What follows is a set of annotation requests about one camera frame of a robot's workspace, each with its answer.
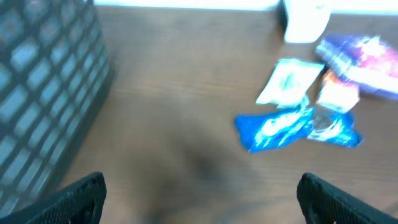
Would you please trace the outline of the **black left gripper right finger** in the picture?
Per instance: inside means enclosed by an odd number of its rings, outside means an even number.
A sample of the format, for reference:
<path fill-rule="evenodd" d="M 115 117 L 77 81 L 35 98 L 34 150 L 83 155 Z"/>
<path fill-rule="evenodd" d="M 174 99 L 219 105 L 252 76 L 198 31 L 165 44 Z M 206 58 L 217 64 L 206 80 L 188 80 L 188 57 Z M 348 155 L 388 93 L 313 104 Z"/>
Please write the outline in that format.
<path fill-rule="evenodd" d="M 297 200 L 307 223 L 397 224 L 396 218 L 309 172 L 298 183 Z"/>

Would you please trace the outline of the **blue Oreo cookie pack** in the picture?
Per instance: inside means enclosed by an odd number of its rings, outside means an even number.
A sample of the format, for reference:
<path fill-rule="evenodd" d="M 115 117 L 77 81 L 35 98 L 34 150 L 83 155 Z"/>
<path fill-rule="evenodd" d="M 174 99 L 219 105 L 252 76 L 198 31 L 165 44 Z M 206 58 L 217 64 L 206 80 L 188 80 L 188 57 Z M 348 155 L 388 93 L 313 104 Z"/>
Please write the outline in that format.
<path fill-rule="evenodd" d="M 251 153 L 288 146 L 298 139 L 356 147 L 363 141 L 351 113 L 315 107 L 287 108 L 266 114 L 239 114 L 234 120 L 241 144 Z"/>

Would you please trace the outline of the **purple red snack bag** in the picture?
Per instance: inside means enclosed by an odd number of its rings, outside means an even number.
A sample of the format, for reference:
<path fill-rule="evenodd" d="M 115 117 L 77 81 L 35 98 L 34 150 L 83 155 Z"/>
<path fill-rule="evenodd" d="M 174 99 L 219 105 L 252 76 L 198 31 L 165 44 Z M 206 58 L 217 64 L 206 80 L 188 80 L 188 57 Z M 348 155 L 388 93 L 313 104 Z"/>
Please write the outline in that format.
<path fill-rule="evenodd" d="M 397 50 L 379 36 L 329 33 L 315 53 L 340 80 L 366 93 L 397 99 Z"/>

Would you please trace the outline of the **small orange snack box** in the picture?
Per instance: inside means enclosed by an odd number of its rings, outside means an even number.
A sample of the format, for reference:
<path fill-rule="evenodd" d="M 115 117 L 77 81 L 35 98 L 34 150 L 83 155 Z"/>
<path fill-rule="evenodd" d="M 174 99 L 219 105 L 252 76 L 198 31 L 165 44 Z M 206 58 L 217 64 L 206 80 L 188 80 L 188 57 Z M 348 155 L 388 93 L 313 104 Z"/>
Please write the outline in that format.
<path fill-rule="evenodd" d="M 359 100 L 357 85 L 340 80 L 330 69 L 322 76 L 318 105 L 338 113 L 347 113 Z"/>

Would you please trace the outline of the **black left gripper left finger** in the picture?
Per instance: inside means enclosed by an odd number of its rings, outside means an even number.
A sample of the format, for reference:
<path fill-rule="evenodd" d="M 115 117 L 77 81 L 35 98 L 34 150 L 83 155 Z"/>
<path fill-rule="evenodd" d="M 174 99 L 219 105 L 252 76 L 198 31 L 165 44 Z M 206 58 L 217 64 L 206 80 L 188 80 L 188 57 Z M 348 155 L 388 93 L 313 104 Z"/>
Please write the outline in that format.
<path fill-rule="evenodd" d="M 86 177 L 1 218 L 1 224 L 99 224 L 107 189 L 102 172 Z"/>

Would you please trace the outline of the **teal snack packet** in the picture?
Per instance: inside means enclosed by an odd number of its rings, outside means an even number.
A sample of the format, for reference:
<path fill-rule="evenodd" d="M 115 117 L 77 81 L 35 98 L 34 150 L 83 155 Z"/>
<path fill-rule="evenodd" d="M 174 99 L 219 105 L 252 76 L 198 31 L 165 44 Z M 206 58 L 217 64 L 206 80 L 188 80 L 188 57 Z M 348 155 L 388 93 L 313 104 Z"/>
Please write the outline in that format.
<path fill-rule="evenodd" d="M 257 97 L 256 104 L 272 103 L 278 108 L 296 107 L 324 67 L 324 63 L 296 58 L 279 59 L 267 85 Z"/>

